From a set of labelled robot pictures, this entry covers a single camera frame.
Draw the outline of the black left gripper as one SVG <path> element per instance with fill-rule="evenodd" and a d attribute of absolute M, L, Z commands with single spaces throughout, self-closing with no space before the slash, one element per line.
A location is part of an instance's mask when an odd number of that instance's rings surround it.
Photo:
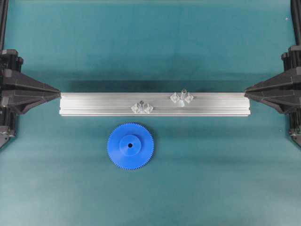
<path fill-rule="evenodd" d="M 0 146 L 16 135 L 16 114 L 61 96 L 58 89 L 23 73 L 23 59 L 13 49 L 0 51 Z"/>

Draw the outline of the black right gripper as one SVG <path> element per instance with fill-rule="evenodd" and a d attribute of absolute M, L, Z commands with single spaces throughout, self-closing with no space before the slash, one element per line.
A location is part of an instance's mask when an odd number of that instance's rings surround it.
<path fill-rule="evenodd" d="M 301 71 L 290 70 L 301 66 L 301 46 L 291 46 L 287 52 L 282 54 L 281 59 L 285 72 L 248 87 L 245 97 L 272 107 L 278 113 L 289 113 L 289 135 L 292 141 L 301 145 L 301 92 L 297 90 L 268 90 L 288 87 L 301 82 Z"/>

